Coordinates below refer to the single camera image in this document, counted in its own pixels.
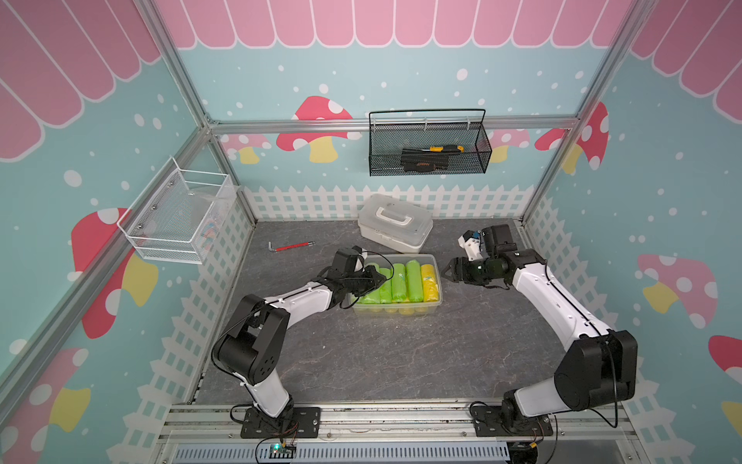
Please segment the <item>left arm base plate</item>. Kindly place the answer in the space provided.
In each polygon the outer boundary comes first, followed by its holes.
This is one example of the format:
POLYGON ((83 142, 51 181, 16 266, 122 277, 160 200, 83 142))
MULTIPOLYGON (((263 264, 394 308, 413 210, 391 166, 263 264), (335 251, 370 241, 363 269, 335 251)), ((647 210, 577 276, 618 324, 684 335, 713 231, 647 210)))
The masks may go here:
POLYGON ((247 409, 242 420, 242 439, 309 438, 319 435, 322 410, 317 407, 290 407, 272 418, 256 408, 247 409))

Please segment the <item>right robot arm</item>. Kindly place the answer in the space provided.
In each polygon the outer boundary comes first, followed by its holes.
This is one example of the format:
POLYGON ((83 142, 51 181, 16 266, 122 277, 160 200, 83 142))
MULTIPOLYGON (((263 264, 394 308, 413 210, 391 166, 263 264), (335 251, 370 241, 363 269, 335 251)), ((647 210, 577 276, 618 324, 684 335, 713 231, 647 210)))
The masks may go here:
POLYGON ((452 259, 444 277, 482 288, 514 289, 558 336, 565 354, 552 377, 507 392, 500 421, 509 429, 551 414, 595 410, 630 400, 637 384, 638 342, 615 331, 579 303, 534 249, 520 249, 506 225, 467 231, 465 256, 452 259))

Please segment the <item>green roll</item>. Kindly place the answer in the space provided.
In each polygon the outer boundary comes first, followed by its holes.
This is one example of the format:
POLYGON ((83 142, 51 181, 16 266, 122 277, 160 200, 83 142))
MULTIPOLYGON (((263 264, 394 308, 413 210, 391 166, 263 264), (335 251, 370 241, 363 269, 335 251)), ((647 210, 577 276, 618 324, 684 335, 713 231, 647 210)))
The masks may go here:
POLYGON ((417 260, 410 260, 406 264, 406 283, 408 299, 411 303, 424 301, 421 264, 417 260))
POLYGON ((402 263, 394 263, 392 268, 392 301, 394 303, 404 303, 408 299, 406 266, 402 263))
MULTIPOLYGON (((380 284, 383 285, 384 282, 386 281, 386 277, 381 273, 380 266, 376 263, 372 263, 371 266, 374 268, 376 272, 376 276, 378 276, 375 282, 376 283, 380 282, 380 284)), ((379 303, 381 303, 380 290, 381 290, 380 287, 374 289, 370 293, 361 297, 359 302, 362 305, 378 305, 379 303)))
POLYGON ((379 273, 385 277, 385 282, 382 284, 382 286, 379 288, 379 303, 382 305, 391 304, 392 303, 392 288, 391 288, 391 279, 392 279, 392 269, 381 267, 378 269, 379 273))

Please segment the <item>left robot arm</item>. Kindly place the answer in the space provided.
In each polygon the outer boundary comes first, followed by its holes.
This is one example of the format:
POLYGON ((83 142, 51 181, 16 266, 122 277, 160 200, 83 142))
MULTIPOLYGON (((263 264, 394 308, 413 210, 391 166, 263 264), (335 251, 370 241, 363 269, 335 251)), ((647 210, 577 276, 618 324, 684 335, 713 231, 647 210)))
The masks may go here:
POLYGON ((293 407, 276 373, 288 330, 338 307, 348 296, 361 299, 388 282, 365 258, 360 247, 338 249, 332 264, 307 284, 279 296, 246 295, 239 301, 210 358, 214 367, 247 389, 253 408, 264 417, 283 419, 293 407))

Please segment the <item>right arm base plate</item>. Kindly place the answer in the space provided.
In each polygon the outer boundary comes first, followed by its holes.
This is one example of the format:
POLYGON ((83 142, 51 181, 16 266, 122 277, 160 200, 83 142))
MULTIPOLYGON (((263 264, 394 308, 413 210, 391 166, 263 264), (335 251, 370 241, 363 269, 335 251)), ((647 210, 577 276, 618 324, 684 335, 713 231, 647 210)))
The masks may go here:
POLYGON ((554 429, 548 416, 537 418, 512 418, 502 413, 502 407, 493 406, 481 401, 469 406, 469 414, 475 427, 477 437, 526 437, 535 441, 554 435, 554 429))

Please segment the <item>yellow roll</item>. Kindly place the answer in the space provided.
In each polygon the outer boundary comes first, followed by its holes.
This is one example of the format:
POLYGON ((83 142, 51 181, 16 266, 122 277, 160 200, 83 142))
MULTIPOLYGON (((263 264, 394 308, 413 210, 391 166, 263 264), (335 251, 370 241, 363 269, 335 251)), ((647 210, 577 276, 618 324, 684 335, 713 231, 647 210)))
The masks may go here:
POLYGON ((440 288, 437 271, 434 265, 425 264, 421 266, 422 294, 425 303, 440 301, 440 288))

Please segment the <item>clear plastic storage box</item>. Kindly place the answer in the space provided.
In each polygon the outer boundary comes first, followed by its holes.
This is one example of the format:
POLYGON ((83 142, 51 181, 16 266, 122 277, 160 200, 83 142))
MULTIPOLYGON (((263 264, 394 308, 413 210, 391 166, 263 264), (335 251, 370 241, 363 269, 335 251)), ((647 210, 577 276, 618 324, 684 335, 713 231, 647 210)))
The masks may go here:
POLYGON ((379 271, 380 289, 346 298, 355 313, 370 316, 419 316, 442 305, 439 266, 432 254, 371 254, 365 260, 379 271))

